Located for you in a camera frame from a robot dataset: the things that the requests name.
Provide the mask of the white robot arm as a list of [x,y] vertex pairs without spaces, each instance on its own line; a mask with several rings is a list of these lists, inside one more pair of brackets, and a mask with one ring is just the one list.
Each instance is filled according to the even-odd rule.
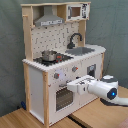
[[79,95],[84,93],[94,94],[107,106],[128,107],[128,98],[118,96],[118,80],[111,75],[106,75],[100,80],[85,75],[67,84],[67,89]]

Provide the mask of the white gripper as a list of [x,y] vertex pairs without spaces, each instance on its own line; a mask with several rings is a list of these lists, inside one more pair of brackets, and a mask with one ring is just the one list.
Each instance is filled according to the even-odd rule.
[[94,80],[94,77],[85,75],[81,78],[69,82],[67,84],[67,89],[74,93],[78,93],[79,95],[83,95],[87,92],[87,87],[92,80]]

